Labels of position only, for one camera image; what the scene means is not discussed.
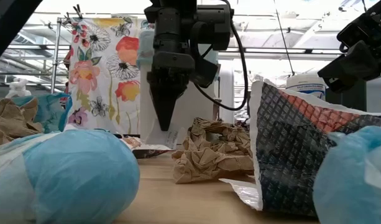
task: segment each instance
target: black grid pattern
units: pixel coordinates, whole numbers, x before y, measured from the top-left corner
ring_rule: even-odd
[[[314,178],[334,144],[327,132],[349,134],[368,125],[380,126],[381,117],[311,106],[264,83],[256,141],[264,210],[316,216]]]

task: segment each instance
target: floral print curtain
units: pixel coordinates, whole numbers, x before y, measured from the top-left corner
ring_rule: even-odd
[[[139,133],[140,72],[135,17],[72,21],[68,123],[119,134]]]

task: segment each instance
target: wooden table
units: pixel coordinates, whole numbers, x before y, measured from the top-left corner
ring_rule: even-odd
[[[230,184],[223,182],[174,184],[170,154],[141,159],[138,163],[138,194],[114,223],[318,223],[316,219],[257,212],[242,203]]]

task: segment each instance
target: crumpled brown paper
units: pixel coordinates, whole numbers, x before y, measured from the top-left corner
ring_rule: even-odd
[[[177,184],[212,180],[235,173],[252,173],[250,137],[242,127],[196,118],[184,150],[172,154]]]
[[[40,123],[33,123],[37,114],[38,100],[34,98],[18,107],[10,99],[0,100],[0,145],[16,138],[42,133]]]

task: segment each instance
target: patterned bag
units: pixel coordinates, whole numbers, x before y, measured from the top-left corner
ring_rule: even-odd
[[[139,133],[140,77],[136,17],[73,21],[67,123]]]
[[[252,85],[250,108],[255,204],[262,205],[256,209],[271,212],[316,216],[314,179],[329,148],[335,146],[328,133],[381,126],[381,114],[331,105],[264,82]]]

